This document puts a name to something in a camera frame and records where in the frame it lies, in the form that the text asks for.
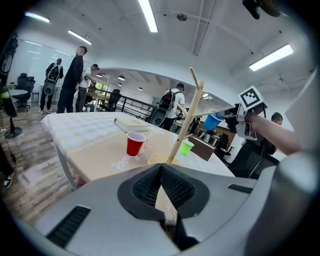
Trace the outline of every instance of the green cup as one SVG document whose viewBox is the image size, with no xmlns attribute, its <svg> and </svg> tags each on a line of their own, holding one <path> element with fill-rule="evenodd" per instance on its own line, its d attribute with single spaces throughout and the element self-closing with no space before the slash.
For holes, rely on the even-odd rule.
<svg viewBox="0 0 320 256">
<path fill-rule="evenodd" d="M 184 141 L 182 141 L 180 153 L 184 156 L 188 155 L 193 146 L 194 144 L 192 142 L 185 139 Z"/>
</svg>

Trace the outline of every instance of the black sneaker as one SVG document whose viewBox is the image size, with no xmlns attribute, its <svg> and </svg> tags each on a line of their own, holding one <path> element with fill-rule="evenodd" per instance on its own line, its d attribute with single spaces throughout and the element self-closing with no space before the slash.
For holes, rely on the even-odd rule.
<svg viewBox="0 0 320 256">
<path fill-rule="evenodd" d="M 14 176 L 15 176 L 15 171 L 14 171 L 13 173 L 11 173 L 9 176 L 5 176 L 5 177 L 4 177 L 3 185 L 4 185 L 4 187 L 5 187 L 6 190 L 7 190 L 8 188 L 10 188 Z"/>
</svg>

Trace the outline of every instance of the white shirt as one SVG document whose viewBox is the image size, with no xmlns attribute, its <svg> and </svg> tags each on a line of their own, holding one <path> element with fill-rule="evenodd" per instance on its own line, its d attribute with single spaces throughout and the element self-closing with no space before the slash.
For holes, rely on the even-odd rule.
<svg viewBox="0 0 320 256">
<path fill-rule="evenodd" d="M 91 81 L 88 78 L 85 79 L 85 76 L 86 76 L 87 73 L 91 75 L 91 67 L 90 66 L 88 66 L 85 70 L 83 70 L 82 75 L 81 75 L 81 82 L 79 84 L 79 87 L 83 87 L 83 88 L 88 89 L 88 86 L 89 86 Z"/>
<path fill-rule="evenodd" d="M 176 93 L 179 92 L 175 95 L 175 101 L 174 103 L 178 103 L 180 105 L 185 104 L 185 96 L 178 90 L 177 88 L 171 89 L 171 92 Z M 166 113 L 166 118 L 176 118 L 177 117 L 177 108 L 178 106 L 173 106 L 172 110 Z"/>
</svg>

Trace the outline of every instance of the wooden floor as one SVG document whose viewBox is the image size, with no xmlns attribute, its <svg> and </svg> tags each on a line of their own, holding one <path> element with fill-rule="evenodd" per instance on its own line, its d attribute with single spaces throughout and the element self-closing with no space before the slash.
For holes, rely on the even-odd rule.
<svg viewBox="0 0 320 256">
<path fill-rule="evenodd" d="M 51 109 L 56 110 L 57 106 L 53 105 Z M 5 113 L 1 115 L 4 127 L 8 128 L 9 118 Z M 52 137 L 40 123 L 45 116 L 39 113 L 36 103 L 29 111 L 18 112 L 13 122 L 16 127 L 22 128 L 22 134 L 7 140 L 16 157 L 15 176 L 8 190 L 3 188 L 3 176 L 0 178 L 1 196 L 8 209 L 31 225 L 44 210 L 72 192 Z M 4 137 L 0 138 L 0 143 L 9 162 L 15 166 Z"/>
</svg>

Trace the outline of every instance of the stool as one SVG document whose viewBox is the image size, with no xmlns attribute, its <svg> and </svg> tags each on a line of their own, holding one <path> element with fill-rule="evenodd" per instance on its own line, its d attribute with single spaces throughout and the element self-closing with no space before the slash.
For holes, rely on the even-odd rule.
<svg viewBox="0 0 320 256">
<path fill-rule="evenodd" d="M 34 102 L 34 95 L 38 95 L 38 101 L 39 101 L 39 92 L 32 92 L 31 93 L 31 102 Z"/>
</svg>

